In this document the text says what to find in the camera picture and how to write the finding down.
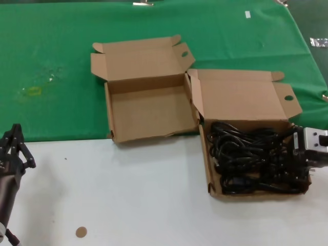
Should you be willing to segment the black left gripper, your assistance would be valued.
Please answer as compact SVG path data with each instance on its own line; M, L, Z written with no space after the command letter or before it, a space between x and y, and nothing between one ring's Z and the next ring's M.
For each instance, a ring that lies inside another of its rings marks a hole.
M19 153L22 153L26 162L23 163ZM1 138L1 178L16 174L23 176L26 168L35 167L34 157L25 145L22 127L20 124L14 124Z

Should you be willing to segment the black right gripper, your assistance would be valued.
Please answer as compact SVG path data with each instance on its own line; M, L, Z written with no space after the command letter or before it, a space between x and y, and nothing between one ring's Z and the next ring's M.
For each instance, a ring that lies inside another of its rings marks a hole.
M298 177L308 177L312 160L312 128L294 127L292 164Z

